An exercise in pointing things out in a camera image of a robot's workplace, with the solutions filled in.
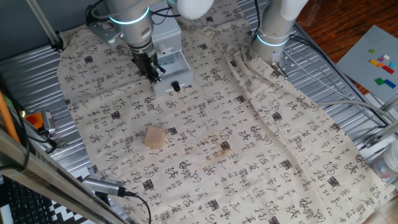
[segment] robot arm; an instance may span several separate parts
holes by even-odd
[[[108,16],[118,31],[106,32],[98,24],[89,24],[90,29],[107,43],[112,44],[117,36],[128,44],[133,62],[152,84],[161,81],[165,70],[157,61],[157,52],[152,43],[154,23],[149,6],[163,0],[104,0]],[[197,19],[209,10],[213,0],[168,0],[169,5],[187,19]]]
[[[278,67],[287,39],[308,0],[271,0],[264,9],[252,48],[269,65]]]

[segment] cable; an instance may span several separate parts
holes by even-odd
[[[160,23],[154,23],[154,25],[161,25],[165,20],[166,20],[166,17],[163,17],[162,22],[160,22]]]
[[[138,196],[137,194],[135,194],[135,193],[132,193],[132,192],[129,192],[129,191],[125,191],[124,192],[124,195],[125,196],[130,196],[130,197],[135,197],[135,198],[138,198],[139,200],[141,200],[142,202],[144,202],[144,204],[145,204],[145,206],[147,207],[147,209],[148,209],[148,214],[149,214],[149,224],[151,223],[151,216],[150,216],[150,209],[149,209],[149,205],[148,205],[148,203],[144,200],[144,199],[142,199],[140,196]]]
[[[166,8],[163,8],[163,9],[159,9],[159,10],[156,10],[155,12],[162,12],[162,11],[165,11],[165,10],[167,10],[167,12],[168,12],[170,9],[172,9],[172,7],[166,7]]]
[[[374,109],[378,113],[382,114],[386,118],[388,118],[391,122],[394,122],[395,119],[389,115],[387,112],[381,110],[380,108],[370,105],[369,103],[365,103],[362,101],[357,101],[357,100],[338,100],[338,101],[331,101],[331,102],[321,102],[317,103],[319,106],[326,106],[326,105],[336,105],[336,104],[356,104],[356,105],[362,105],[371,109]]]
[[[301,55],[303,58],[306,58],[309,62],[311,61],[311,59],[309,59],[307,56],[305,56],[305,55],[303,55],[303,54],[301,54],[300,52],[298,52],[298,51],[295,51],[294,49],[292,49],[291,47],[289,47],[292,51],[294,51],[295,52],[295,54],[299,54],[299,55]],[[329,75],[326,75],[325,74],[325,72],[323,72],[323,70],[322,69],[320,69],[315,63],[313,63],[313,65],[319,70],[319,71],[321,71],[321,73],[342,93],[342,94],[344,94],[343,93],[343,90],[329,77]],[[364,114],[365,114],[365,116],[367,116],[369,119],[371,119],[371,120],[373,120],[376,124],[378,124],[380,121],[379,120],[376,120],[376,119],[374,119],[374,117],[371,115],[371,114],[369,114],[368,113],[368,111],[365,109],[365,108],[363,108],[362,106],[359,106],[359,105],[355,105],[355,107],[357,108],[357,109],[359,109],[360,111],[362,111]]]
[[[113,14],[108,14],[108,15],[105,15],[105,16],[97,16],[96,14],[94,14],[94,12],[97,10],[97,6],[98,6],[100,3],[103,2],[102,0],[99,0],[98,2],[95,3],[96,6],[93,7],[93,8],[91,9],[91,15],[92,15],[94,18],[96,18],[96,19],[109,19],[110,17],[114,17],[114,16],[117,16],[117,15],[120,15],[120,14],[122,14],[122,13],[124,13],[124,12],[126,12],[126,11],[128,11],[128,10],[130,10],[130,9],[132,9],[132,8],[134,8],[134,6],[136,6],[137,4],[139,4],[139,3],[142,2],[142,1],[143,1],[143,0],[141,0],[141,1],[136,1],[135,3],[131,4],[129,7],[126,7],[125,9],[123,9],[123,10],[120,11],[120,12],[116,12],[116,13],[113,13]]]
[[[5,91],[5,92],[8,92],[8,93],[9,93],[9,90],[8,90],[2,83],[0,83],[0,89],[1,89],[2,91]],[[12,104],[14,105],[14,107],[15,107],[15,109],[16,109],[16,113],[17,113],[17,115],[18,115],[19,122],[20,122],[21,128],[22,128],[22,135],[23,135],[23,138],[20,139],[20,143],[21,143],[23,146],[26,147],[26,155],[25,155],[25,161],[24,161],[24,168],[26,169],[27,164],[28,164],[28,162],[29,162],[30,149],[29,149],[29,139],[28,139],[27,134],[26,134],[26,128],[25,128],[24,120],[23,120],[23,118],[22,118],[22,116],[21,116],[21,113],[19,112],[20,110],[23,110],[23,108],[21,108],[21,105],[18,103],[18,101],[16,101],[15,98],[13,98],[11,95],[10,95],[10,98],[9,98],[9,99],[11,100]]]
[[[306,71],[306,69],[304,69],[303,67],[301,67],[301,65],[299,65],[299,64],[298,64],[298,63],[297,63],[285,50],[284,50],[284,52],[286,53],[286,55],[287,55],[298,67],[300,67],[305,73],[307,73],[308,75],[310,75],[313,79],[318,80],[320,83],[322,83],[323,85],[325,85],[326,87],[328,87],[330,90],[334,91],[335,93],[337,93],[337,94],[339,94],[339,95],[341,95],[341,96],[343,96],[343,97],[345,97],[345,98],[350,99],[350,97],[348,97],[348,96],[346,96],[346,95],[344,95],[344,94],[342,94],[342,93],[339,93],[338,91],[336,91],[336,90],[333,89],[332,87],[330,87],[330,86],[328,86],[327,84],[325,84],[324,82],[322,82],[319,78],[314,77],[313,75],[311,75],[309,72]]]
[[[260,7],[259,7],[259,1],[254,0],[254,5],[256,6],[256,13],[257,13],[257,28],[256,31],[254,32],[254,35],[259,33],[259,30],[261,28],[261,20],[260,20]]]
[[[157,16],[163,16],[163,17],[167,17],[167,18],[175,18],[175,17],[180,17],[181,15],[180,14],[177,14],[177,15],[165,15],[165,14],[161,14],[161,13],[158,13],[158,12],[150,12],[152,15],[157,15]]]
[[[37,142],[41,142],[41,143],[48,143],[49,140],[50,140],[49,138],[47,138],[47,140],[36,139],[36,138],[33,138],[33,137],[30,136],[30,135],[28,135],[27,137],[30,138],[30,139],[33,140],[33,141],[37,141]]]
[[[299,65],[299,64],[298,64],[298,63],[297,63],[285,50],[284,50],[284,52],[286,53],[286,55],[287,55],[297,66],[299,66],[305,73],[307,73],[308,75],[310,75],[312,78],[318,80],[320,83],[322,83],[323,85],[327,86],[330,90],[336,92],[337,94],[339,94],[339,95],[341,95],[341,96],[344,96],[344,97],[346,97],[347,99],[350,99],[348,96],[346,96],[346,95],[344,95],[344,94],[342,94],[342,93],[339,93],[339,92],[336,91],[335,89],[333,89],[333,88],[331,88],[330,86],[328,86],[327,84],[323,83],[319,78],[314,77],[313,75],[311,75],[309,72],[306,71],[306,69],[304,69],[301,65]],[[394,119],[391,115],[389,115],[388,113],[386,113],[385,111],[383,111],[383,110],[381,110],[381,109],[379,109],[379,108],[377,108],[377,107],[375,107],[375,106],[373,106],[373,105],[370,105],[370,104],[368,104],[368,103],[361,102],[361,101],[356,101],[356,100],[340,100],[340,101],[334,101],[334,102],[327,102],[328,104],[326,104],[326,103],[317,103],[317,104],[318,104],[319,106],[323,106],[323,105],[330,105],[330,104],[342,104],[341,102],[346,102],[346,103],[350,103],[350,104],[356,104],[356,105],[366,106],[366,107],[371,108],[371,109],[373,109],[374,111],[377,111],[378,113],[382,114],[382,115],[385,116],[387,119],[389,119],[391,122],[395,121],[395,119]]]
[[[4,166],[1,166],[1,167],[0,167],[0,171],[8,170],[8,169],[13,169],[13,170],[16,170],[16,171],[18,171],[18,172],[24,171],[24,168],[23,168],[23,167],[20,167],[20,166],[4,165]]]
[[[327,57],[327,55],[325,54],[325,53],[323,53],[318,47],[316,47],[314,44],[312,44],[312,43],[310,43],[310,42],[308,42],[307,40],[305,40],[304,38],[302,38],[302,37],[299,37],[299,36],[297,36],[297,35],[291,35],[290,37],[289,37],[290,39],[293,39],[293,40],[295,40],[295,41],[297,41],[297,42],[300,42],[300,43],[302,43],[302,44],[304,44],[304,45],[307,45],[307,46],[309,46],[309,47],[311,47],[313,50],[315,50],[316,52],[318,52],[324,59],[325,59],[325,62],[326,63],[328,63],[335,71],[336,71],[336,73],[338,74],[338,75],[340,75],[341,77],[343,76],[338,70],[337,70],[337,68],[336,68],[336,66],[335,66],[335,64],[333,64],[333,63],[331,63],[330,61],[329,61],[329,58]],[[387,124],[373,109],[371,109],[371,111],[384,123],[384,124]]]
[[[8,110],[7,103],[0,91],[0,112],[2,114],[2,118],[4,123],[6,124],[8,134],[19,144],[21,141],[19,140],[17,131],[15,129],[14,123],[12,122],[10,111]]]

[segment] metal bracket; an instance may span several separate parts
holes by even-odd
[[[272,63],[271,67],[274,69],[275,72],[279,73],[279,75],[282,75],[282,77],[285,80],[288,79],[287,74],[285,73],[285,71],[283,71],[283,69],[279,66],[278,63],[276,62]]]
[[[92,33],[104,40],[110,47],[116,46],[116,38],[118,36],[123,37],[122,33],[115,30],[105,30],[97,22],[90,23],[88,27]]]
[[[367,148],[370,148],[371,146],[374,146],[375,144],[381,142],[385,138],[388,138],[389,136],[396,134],[398,131],[398,120],[394,121],[384,129],[378,131],[376,134],[373,134],[370,138],[365,140],[364,144]]]

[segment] lego brick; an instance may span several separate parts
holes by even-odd
[[[383,85],[384,84],[384,80],[382,78],[377,78],[374,80],[378,85]]]
[[[383,69],[384,69],[385,71],[387,71],[388,73],[390,73],[390,74],[393,74],[393,73],[394,73],[394,70],[391,69],[390,67],[388,67],[387,65],[383,66]]]
[[[379,64],[379,62],[377,62],[377,60],[372,59],[371,64],[374,66],[377,66]]]
[[[385,80],[384,81],[389,87],[391,88],[395,88],[397,85],[395,85],[392,81],[390,80]]]

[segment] calligraphy print fabric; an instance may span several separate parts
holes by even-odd
[[[152,223],[362,223],[395,195],[316,103],[250,50],[234,1],[178,19],[194,83],[155,98],[127,45],[63,33],[58,78],[97,175],[146,199]],[[167,132],[145,147],[149,126]],[[112,198],[136,223],[134,198]]]

